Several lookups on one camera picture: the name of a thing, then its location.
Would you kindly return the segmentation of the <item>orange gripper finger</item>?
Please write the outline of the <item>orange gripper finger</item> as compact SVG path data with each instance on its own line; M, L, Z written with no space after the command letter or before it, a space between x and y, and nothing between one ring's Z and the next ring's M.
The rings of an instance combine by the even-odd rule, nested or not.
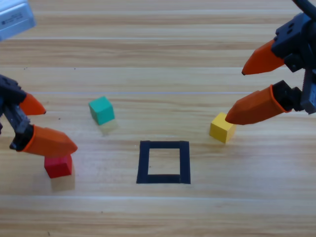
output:
M302 91L281 80L235 102L225 120L232 124L255 124L292 110L301 111Z

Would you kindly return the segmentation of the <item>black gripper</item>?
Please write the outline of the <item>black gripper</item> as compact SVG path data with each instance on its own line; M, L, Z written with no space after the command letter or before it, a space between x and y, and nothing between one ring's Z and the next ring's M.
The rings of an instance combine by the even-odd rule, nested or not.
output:
M74 153L77 145L63 132L30 124L28 116L44 115L46 109L18 82L0 76L0 110L15 132L10 148L45 157L62 157Z
M290 71L305 69L302 89L285 81L273 85L273 95L287 112L316 112L316 23L304 13L276 30L274 40L256 49L241 73L253 75L271 72L283 65Z

